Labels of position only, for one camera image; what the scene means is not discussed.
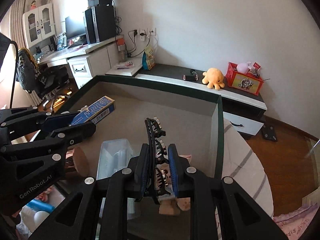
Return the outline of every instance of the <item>blue cardboard box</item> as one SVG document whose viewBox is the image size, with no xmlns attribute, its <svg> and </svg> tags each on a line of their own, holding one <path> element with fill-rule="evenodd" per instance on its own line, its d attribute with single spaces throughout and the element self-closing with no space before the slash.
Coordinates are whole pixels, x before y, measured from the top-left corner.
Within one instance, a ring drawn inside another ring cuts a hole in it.
<svg viewBox="0 0 320 240">
<path fill-rule="evenodd" d="M 76 115 L 76 117 L 72 120 L 71 125 L 80 124 L 87 121 L 92 121 L 94 124 L 97 124 L 115 109 L 115 101 L 110 97 L 104 96 Z"/>
</svg>

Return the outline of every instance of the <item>pink plush toy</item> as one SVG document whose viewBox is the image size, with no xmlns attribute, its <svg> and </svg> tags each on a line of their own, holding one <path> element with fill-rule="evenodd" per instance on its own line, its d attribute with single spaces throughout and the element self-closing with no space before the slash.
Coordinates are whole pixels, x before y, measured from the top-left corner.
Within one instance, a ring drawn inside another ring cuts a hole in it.
<svg viewBox="0 0 320 240">
<path fill-rule="evenodd" d="M 237 66 L 237 71 L 242 73 L 242 74 L 247 74 L 247 72 L 251 69 L 250 64 L 251 64 L 251 62 L 240 63 Z"/>
</svg>

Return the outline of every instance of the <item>snack bag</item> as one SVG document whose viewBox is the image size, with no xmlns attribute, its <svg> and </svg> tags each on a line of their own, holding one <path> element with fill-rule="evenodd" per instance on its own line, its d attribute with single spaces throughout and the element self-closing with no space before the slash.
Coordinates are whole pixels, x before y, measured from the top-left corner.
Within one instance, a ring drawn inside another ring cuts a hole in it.
<svg viewBox="0 0 320 240">
<path fill-rule="evenodd" d="M 142 56 L 142 67 L 145 70 L 150 70 L 156 65 L 155 57 L 153 56 L 153 48 L 149 44 L 145 47 L 144 53 Z"/>
</svg>

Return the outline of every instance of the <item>storage box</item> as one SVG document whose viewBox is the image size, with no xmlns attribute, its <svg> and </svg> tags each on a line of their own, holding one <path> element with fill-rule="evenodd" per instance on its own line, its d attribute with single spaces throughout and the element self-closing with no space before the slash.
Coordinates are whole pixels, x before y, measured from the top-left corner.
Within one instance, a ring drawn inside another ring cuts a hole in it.
<svg viewBox="0 0 320 240">
<path fill-rule="evenodd" d="M 100 120 L 113 112 L 114 109 L 115 101 L 112 98 L 104 96 L 76 115 L 76 117 L 72 120 L 71 125 L 80 124 L 87 121 L 92 121 L 94 124 L 97 124 Z"/>
<path fill-rule="evenodd" d="M 237 88 L 254 95 L 259 95 L 260 88 L 264 83 L 262 78 L 256 78 L 251 73 L 242 74 L 236 69 L 237 64 L 229 62 L 226 78 L 228 80 L 228 86 Z"/>
</svg>

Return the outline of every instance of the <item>yellow plush toy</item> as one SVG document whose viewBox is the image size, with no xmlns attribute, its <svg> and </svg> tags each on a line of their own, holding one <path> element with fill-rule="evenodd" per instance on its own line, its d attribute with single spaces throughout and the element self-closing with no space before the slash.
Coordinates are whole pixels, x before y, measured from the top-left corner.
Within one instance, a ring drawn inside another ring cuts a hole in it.
<svg viewBox="0 0 320 240">
<path fill-rule="evenodd" d="M 220 90 L 220 87 L 224 88 L 223 74 L 216 68 L 209 68 L 207 72 L 204 72 L 203 84 L 208 84 L 207 88 L 214 88 Z"/>
</svg>

